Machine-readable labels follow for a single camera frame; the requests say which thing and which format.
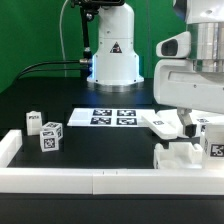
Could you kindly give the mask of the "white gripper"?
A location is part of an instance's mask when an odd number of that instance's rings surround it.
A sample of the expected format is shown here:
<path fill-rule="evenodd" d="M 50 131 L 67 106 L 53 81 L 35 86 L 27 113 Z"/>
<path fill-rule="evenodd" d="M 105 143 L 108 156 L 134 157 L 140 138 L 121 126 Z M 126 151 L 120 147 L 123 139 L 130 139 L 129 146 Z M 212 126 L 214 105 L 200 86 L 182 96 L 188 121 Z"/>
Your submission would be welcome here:
<path fill-rule="evenodd" d="M 183 125 L 183 134 L 196 134 L 191 109 L 224 114 L 224 71 L 195 71 L 188 58 L 191 52 L 191 34 L 182 32 L 161 41 L 156 54 L 161 60 L 154 70 L 154 98 L 163 105 L 177 107 Z"/>

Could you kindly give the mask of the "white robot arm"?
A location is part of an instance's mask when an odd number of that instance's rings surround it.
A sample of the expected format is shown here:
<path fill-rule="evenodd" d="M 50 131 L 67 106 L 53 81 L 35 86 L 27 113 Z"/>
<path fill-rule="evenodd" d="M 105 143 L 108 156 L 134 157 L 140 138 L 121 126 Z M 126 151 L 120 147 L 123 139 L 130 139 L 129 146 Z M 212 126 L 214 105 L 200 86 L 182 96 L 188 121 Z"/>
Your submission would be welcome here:
<path fill-rule="evenodd" d="M 154 70 L 154 98 L 176 107 L 184 134 L 193 136 L 193 109 L 224 114 L 224 0 L 173 0 L 173 9 L 186 30 L 156 46 L 160 61 Z M 90 85 L 118 92 L 144 82 L 133 38 L 134 12 L 129 5 L 99 10 Z"/>

